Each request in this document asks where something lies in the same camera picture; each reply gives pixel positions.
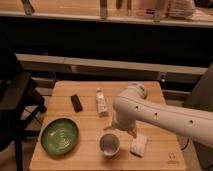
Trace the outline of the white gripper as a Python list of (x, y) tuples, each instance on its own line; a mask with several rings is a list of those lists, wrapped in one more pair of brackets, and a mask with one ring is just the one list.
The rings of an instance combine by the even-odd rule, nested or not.
[(120, 131), (125, 131), (129, 135), (131, 135), (133, 138), (137, 137), (137, 127), (136, 127), (136, 122), (135, 121), (123, 121), (119, 120), (116, 117), (112, 119), (112, 125), (107, 125), (103, 130), (111, 130), (113, 129), (118, 129)]

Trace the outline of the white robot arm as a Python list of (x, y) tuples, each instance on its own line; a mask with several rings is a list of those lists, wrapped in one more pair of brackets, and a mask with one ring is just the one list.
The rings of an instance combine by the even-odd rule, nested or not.
[(213, 148), (213, 112), (159, 104), (147, 96), (142, 83), (124, 88), (113, 100), (114, 114), (105, 130), (118, 129), (136, 137), (136, 122), (142, 121)]

